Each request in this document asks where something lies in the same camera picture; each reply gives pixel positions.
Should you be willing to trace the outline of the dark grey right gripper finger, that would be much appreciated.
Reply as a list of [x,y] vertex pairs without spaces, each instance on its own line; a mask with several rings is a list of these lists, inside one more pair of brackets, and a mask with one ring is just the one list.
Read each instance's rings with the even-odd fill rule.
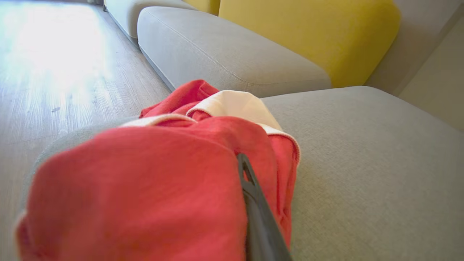
[[258,178],[245,154],[237,155],[237,169],[248,219],[246,261],[292,261]]

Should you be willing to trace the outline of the red garment with white trim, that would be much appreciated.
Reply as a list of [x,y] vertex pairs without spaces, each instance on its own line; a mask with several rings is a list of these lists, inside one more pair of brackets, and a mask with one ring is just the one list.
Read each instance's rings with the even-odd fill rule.
[[261,99],[204,80],[36,171],[16,227],[20,261],[245,261],[242,158],[291,242],[300,147]]

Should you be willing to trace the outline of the grey sofa seat cushion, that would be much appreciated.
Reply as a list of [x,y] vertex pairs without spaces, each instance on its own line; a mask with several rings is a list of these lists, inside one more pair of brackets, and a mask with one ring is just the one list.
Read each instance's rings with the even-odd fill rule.
[[332,86],[328,74],[303,56],[200,11],[146,7],[137,34],[141,52],[172,91],[197,79],[259,98]]
[[197,10],[182,0],[105,0],[104,6],[128,39],[138,41],[137,22],[142,9],[146,7],[174,7]]
[[464,261],[464,133],[366,86],[261,100],[301,151],[293,260]]

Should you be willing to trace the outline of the yellow sofa back cushion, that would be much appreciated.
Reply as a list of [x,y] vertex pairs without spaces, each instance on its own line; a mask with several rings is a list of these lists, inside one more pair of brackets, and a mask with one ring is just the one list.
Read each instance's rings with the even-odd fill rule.
[[335,88],[364,85],[401,24],[393,0],[220,0],[219,17],[317,64]]
[[215,16],[219,14],[219,6],[221,0],[182,0],[197,10],[209,13]]

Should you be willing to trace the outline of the grey sofa back cushion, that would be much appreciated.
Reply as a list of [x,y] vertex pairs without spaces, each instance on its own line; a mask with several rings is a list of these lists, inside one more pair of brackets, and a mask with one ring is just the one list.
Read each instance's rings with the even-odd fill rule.
[[366,82],[464,132],[464,0],[393,0],[399,32]]

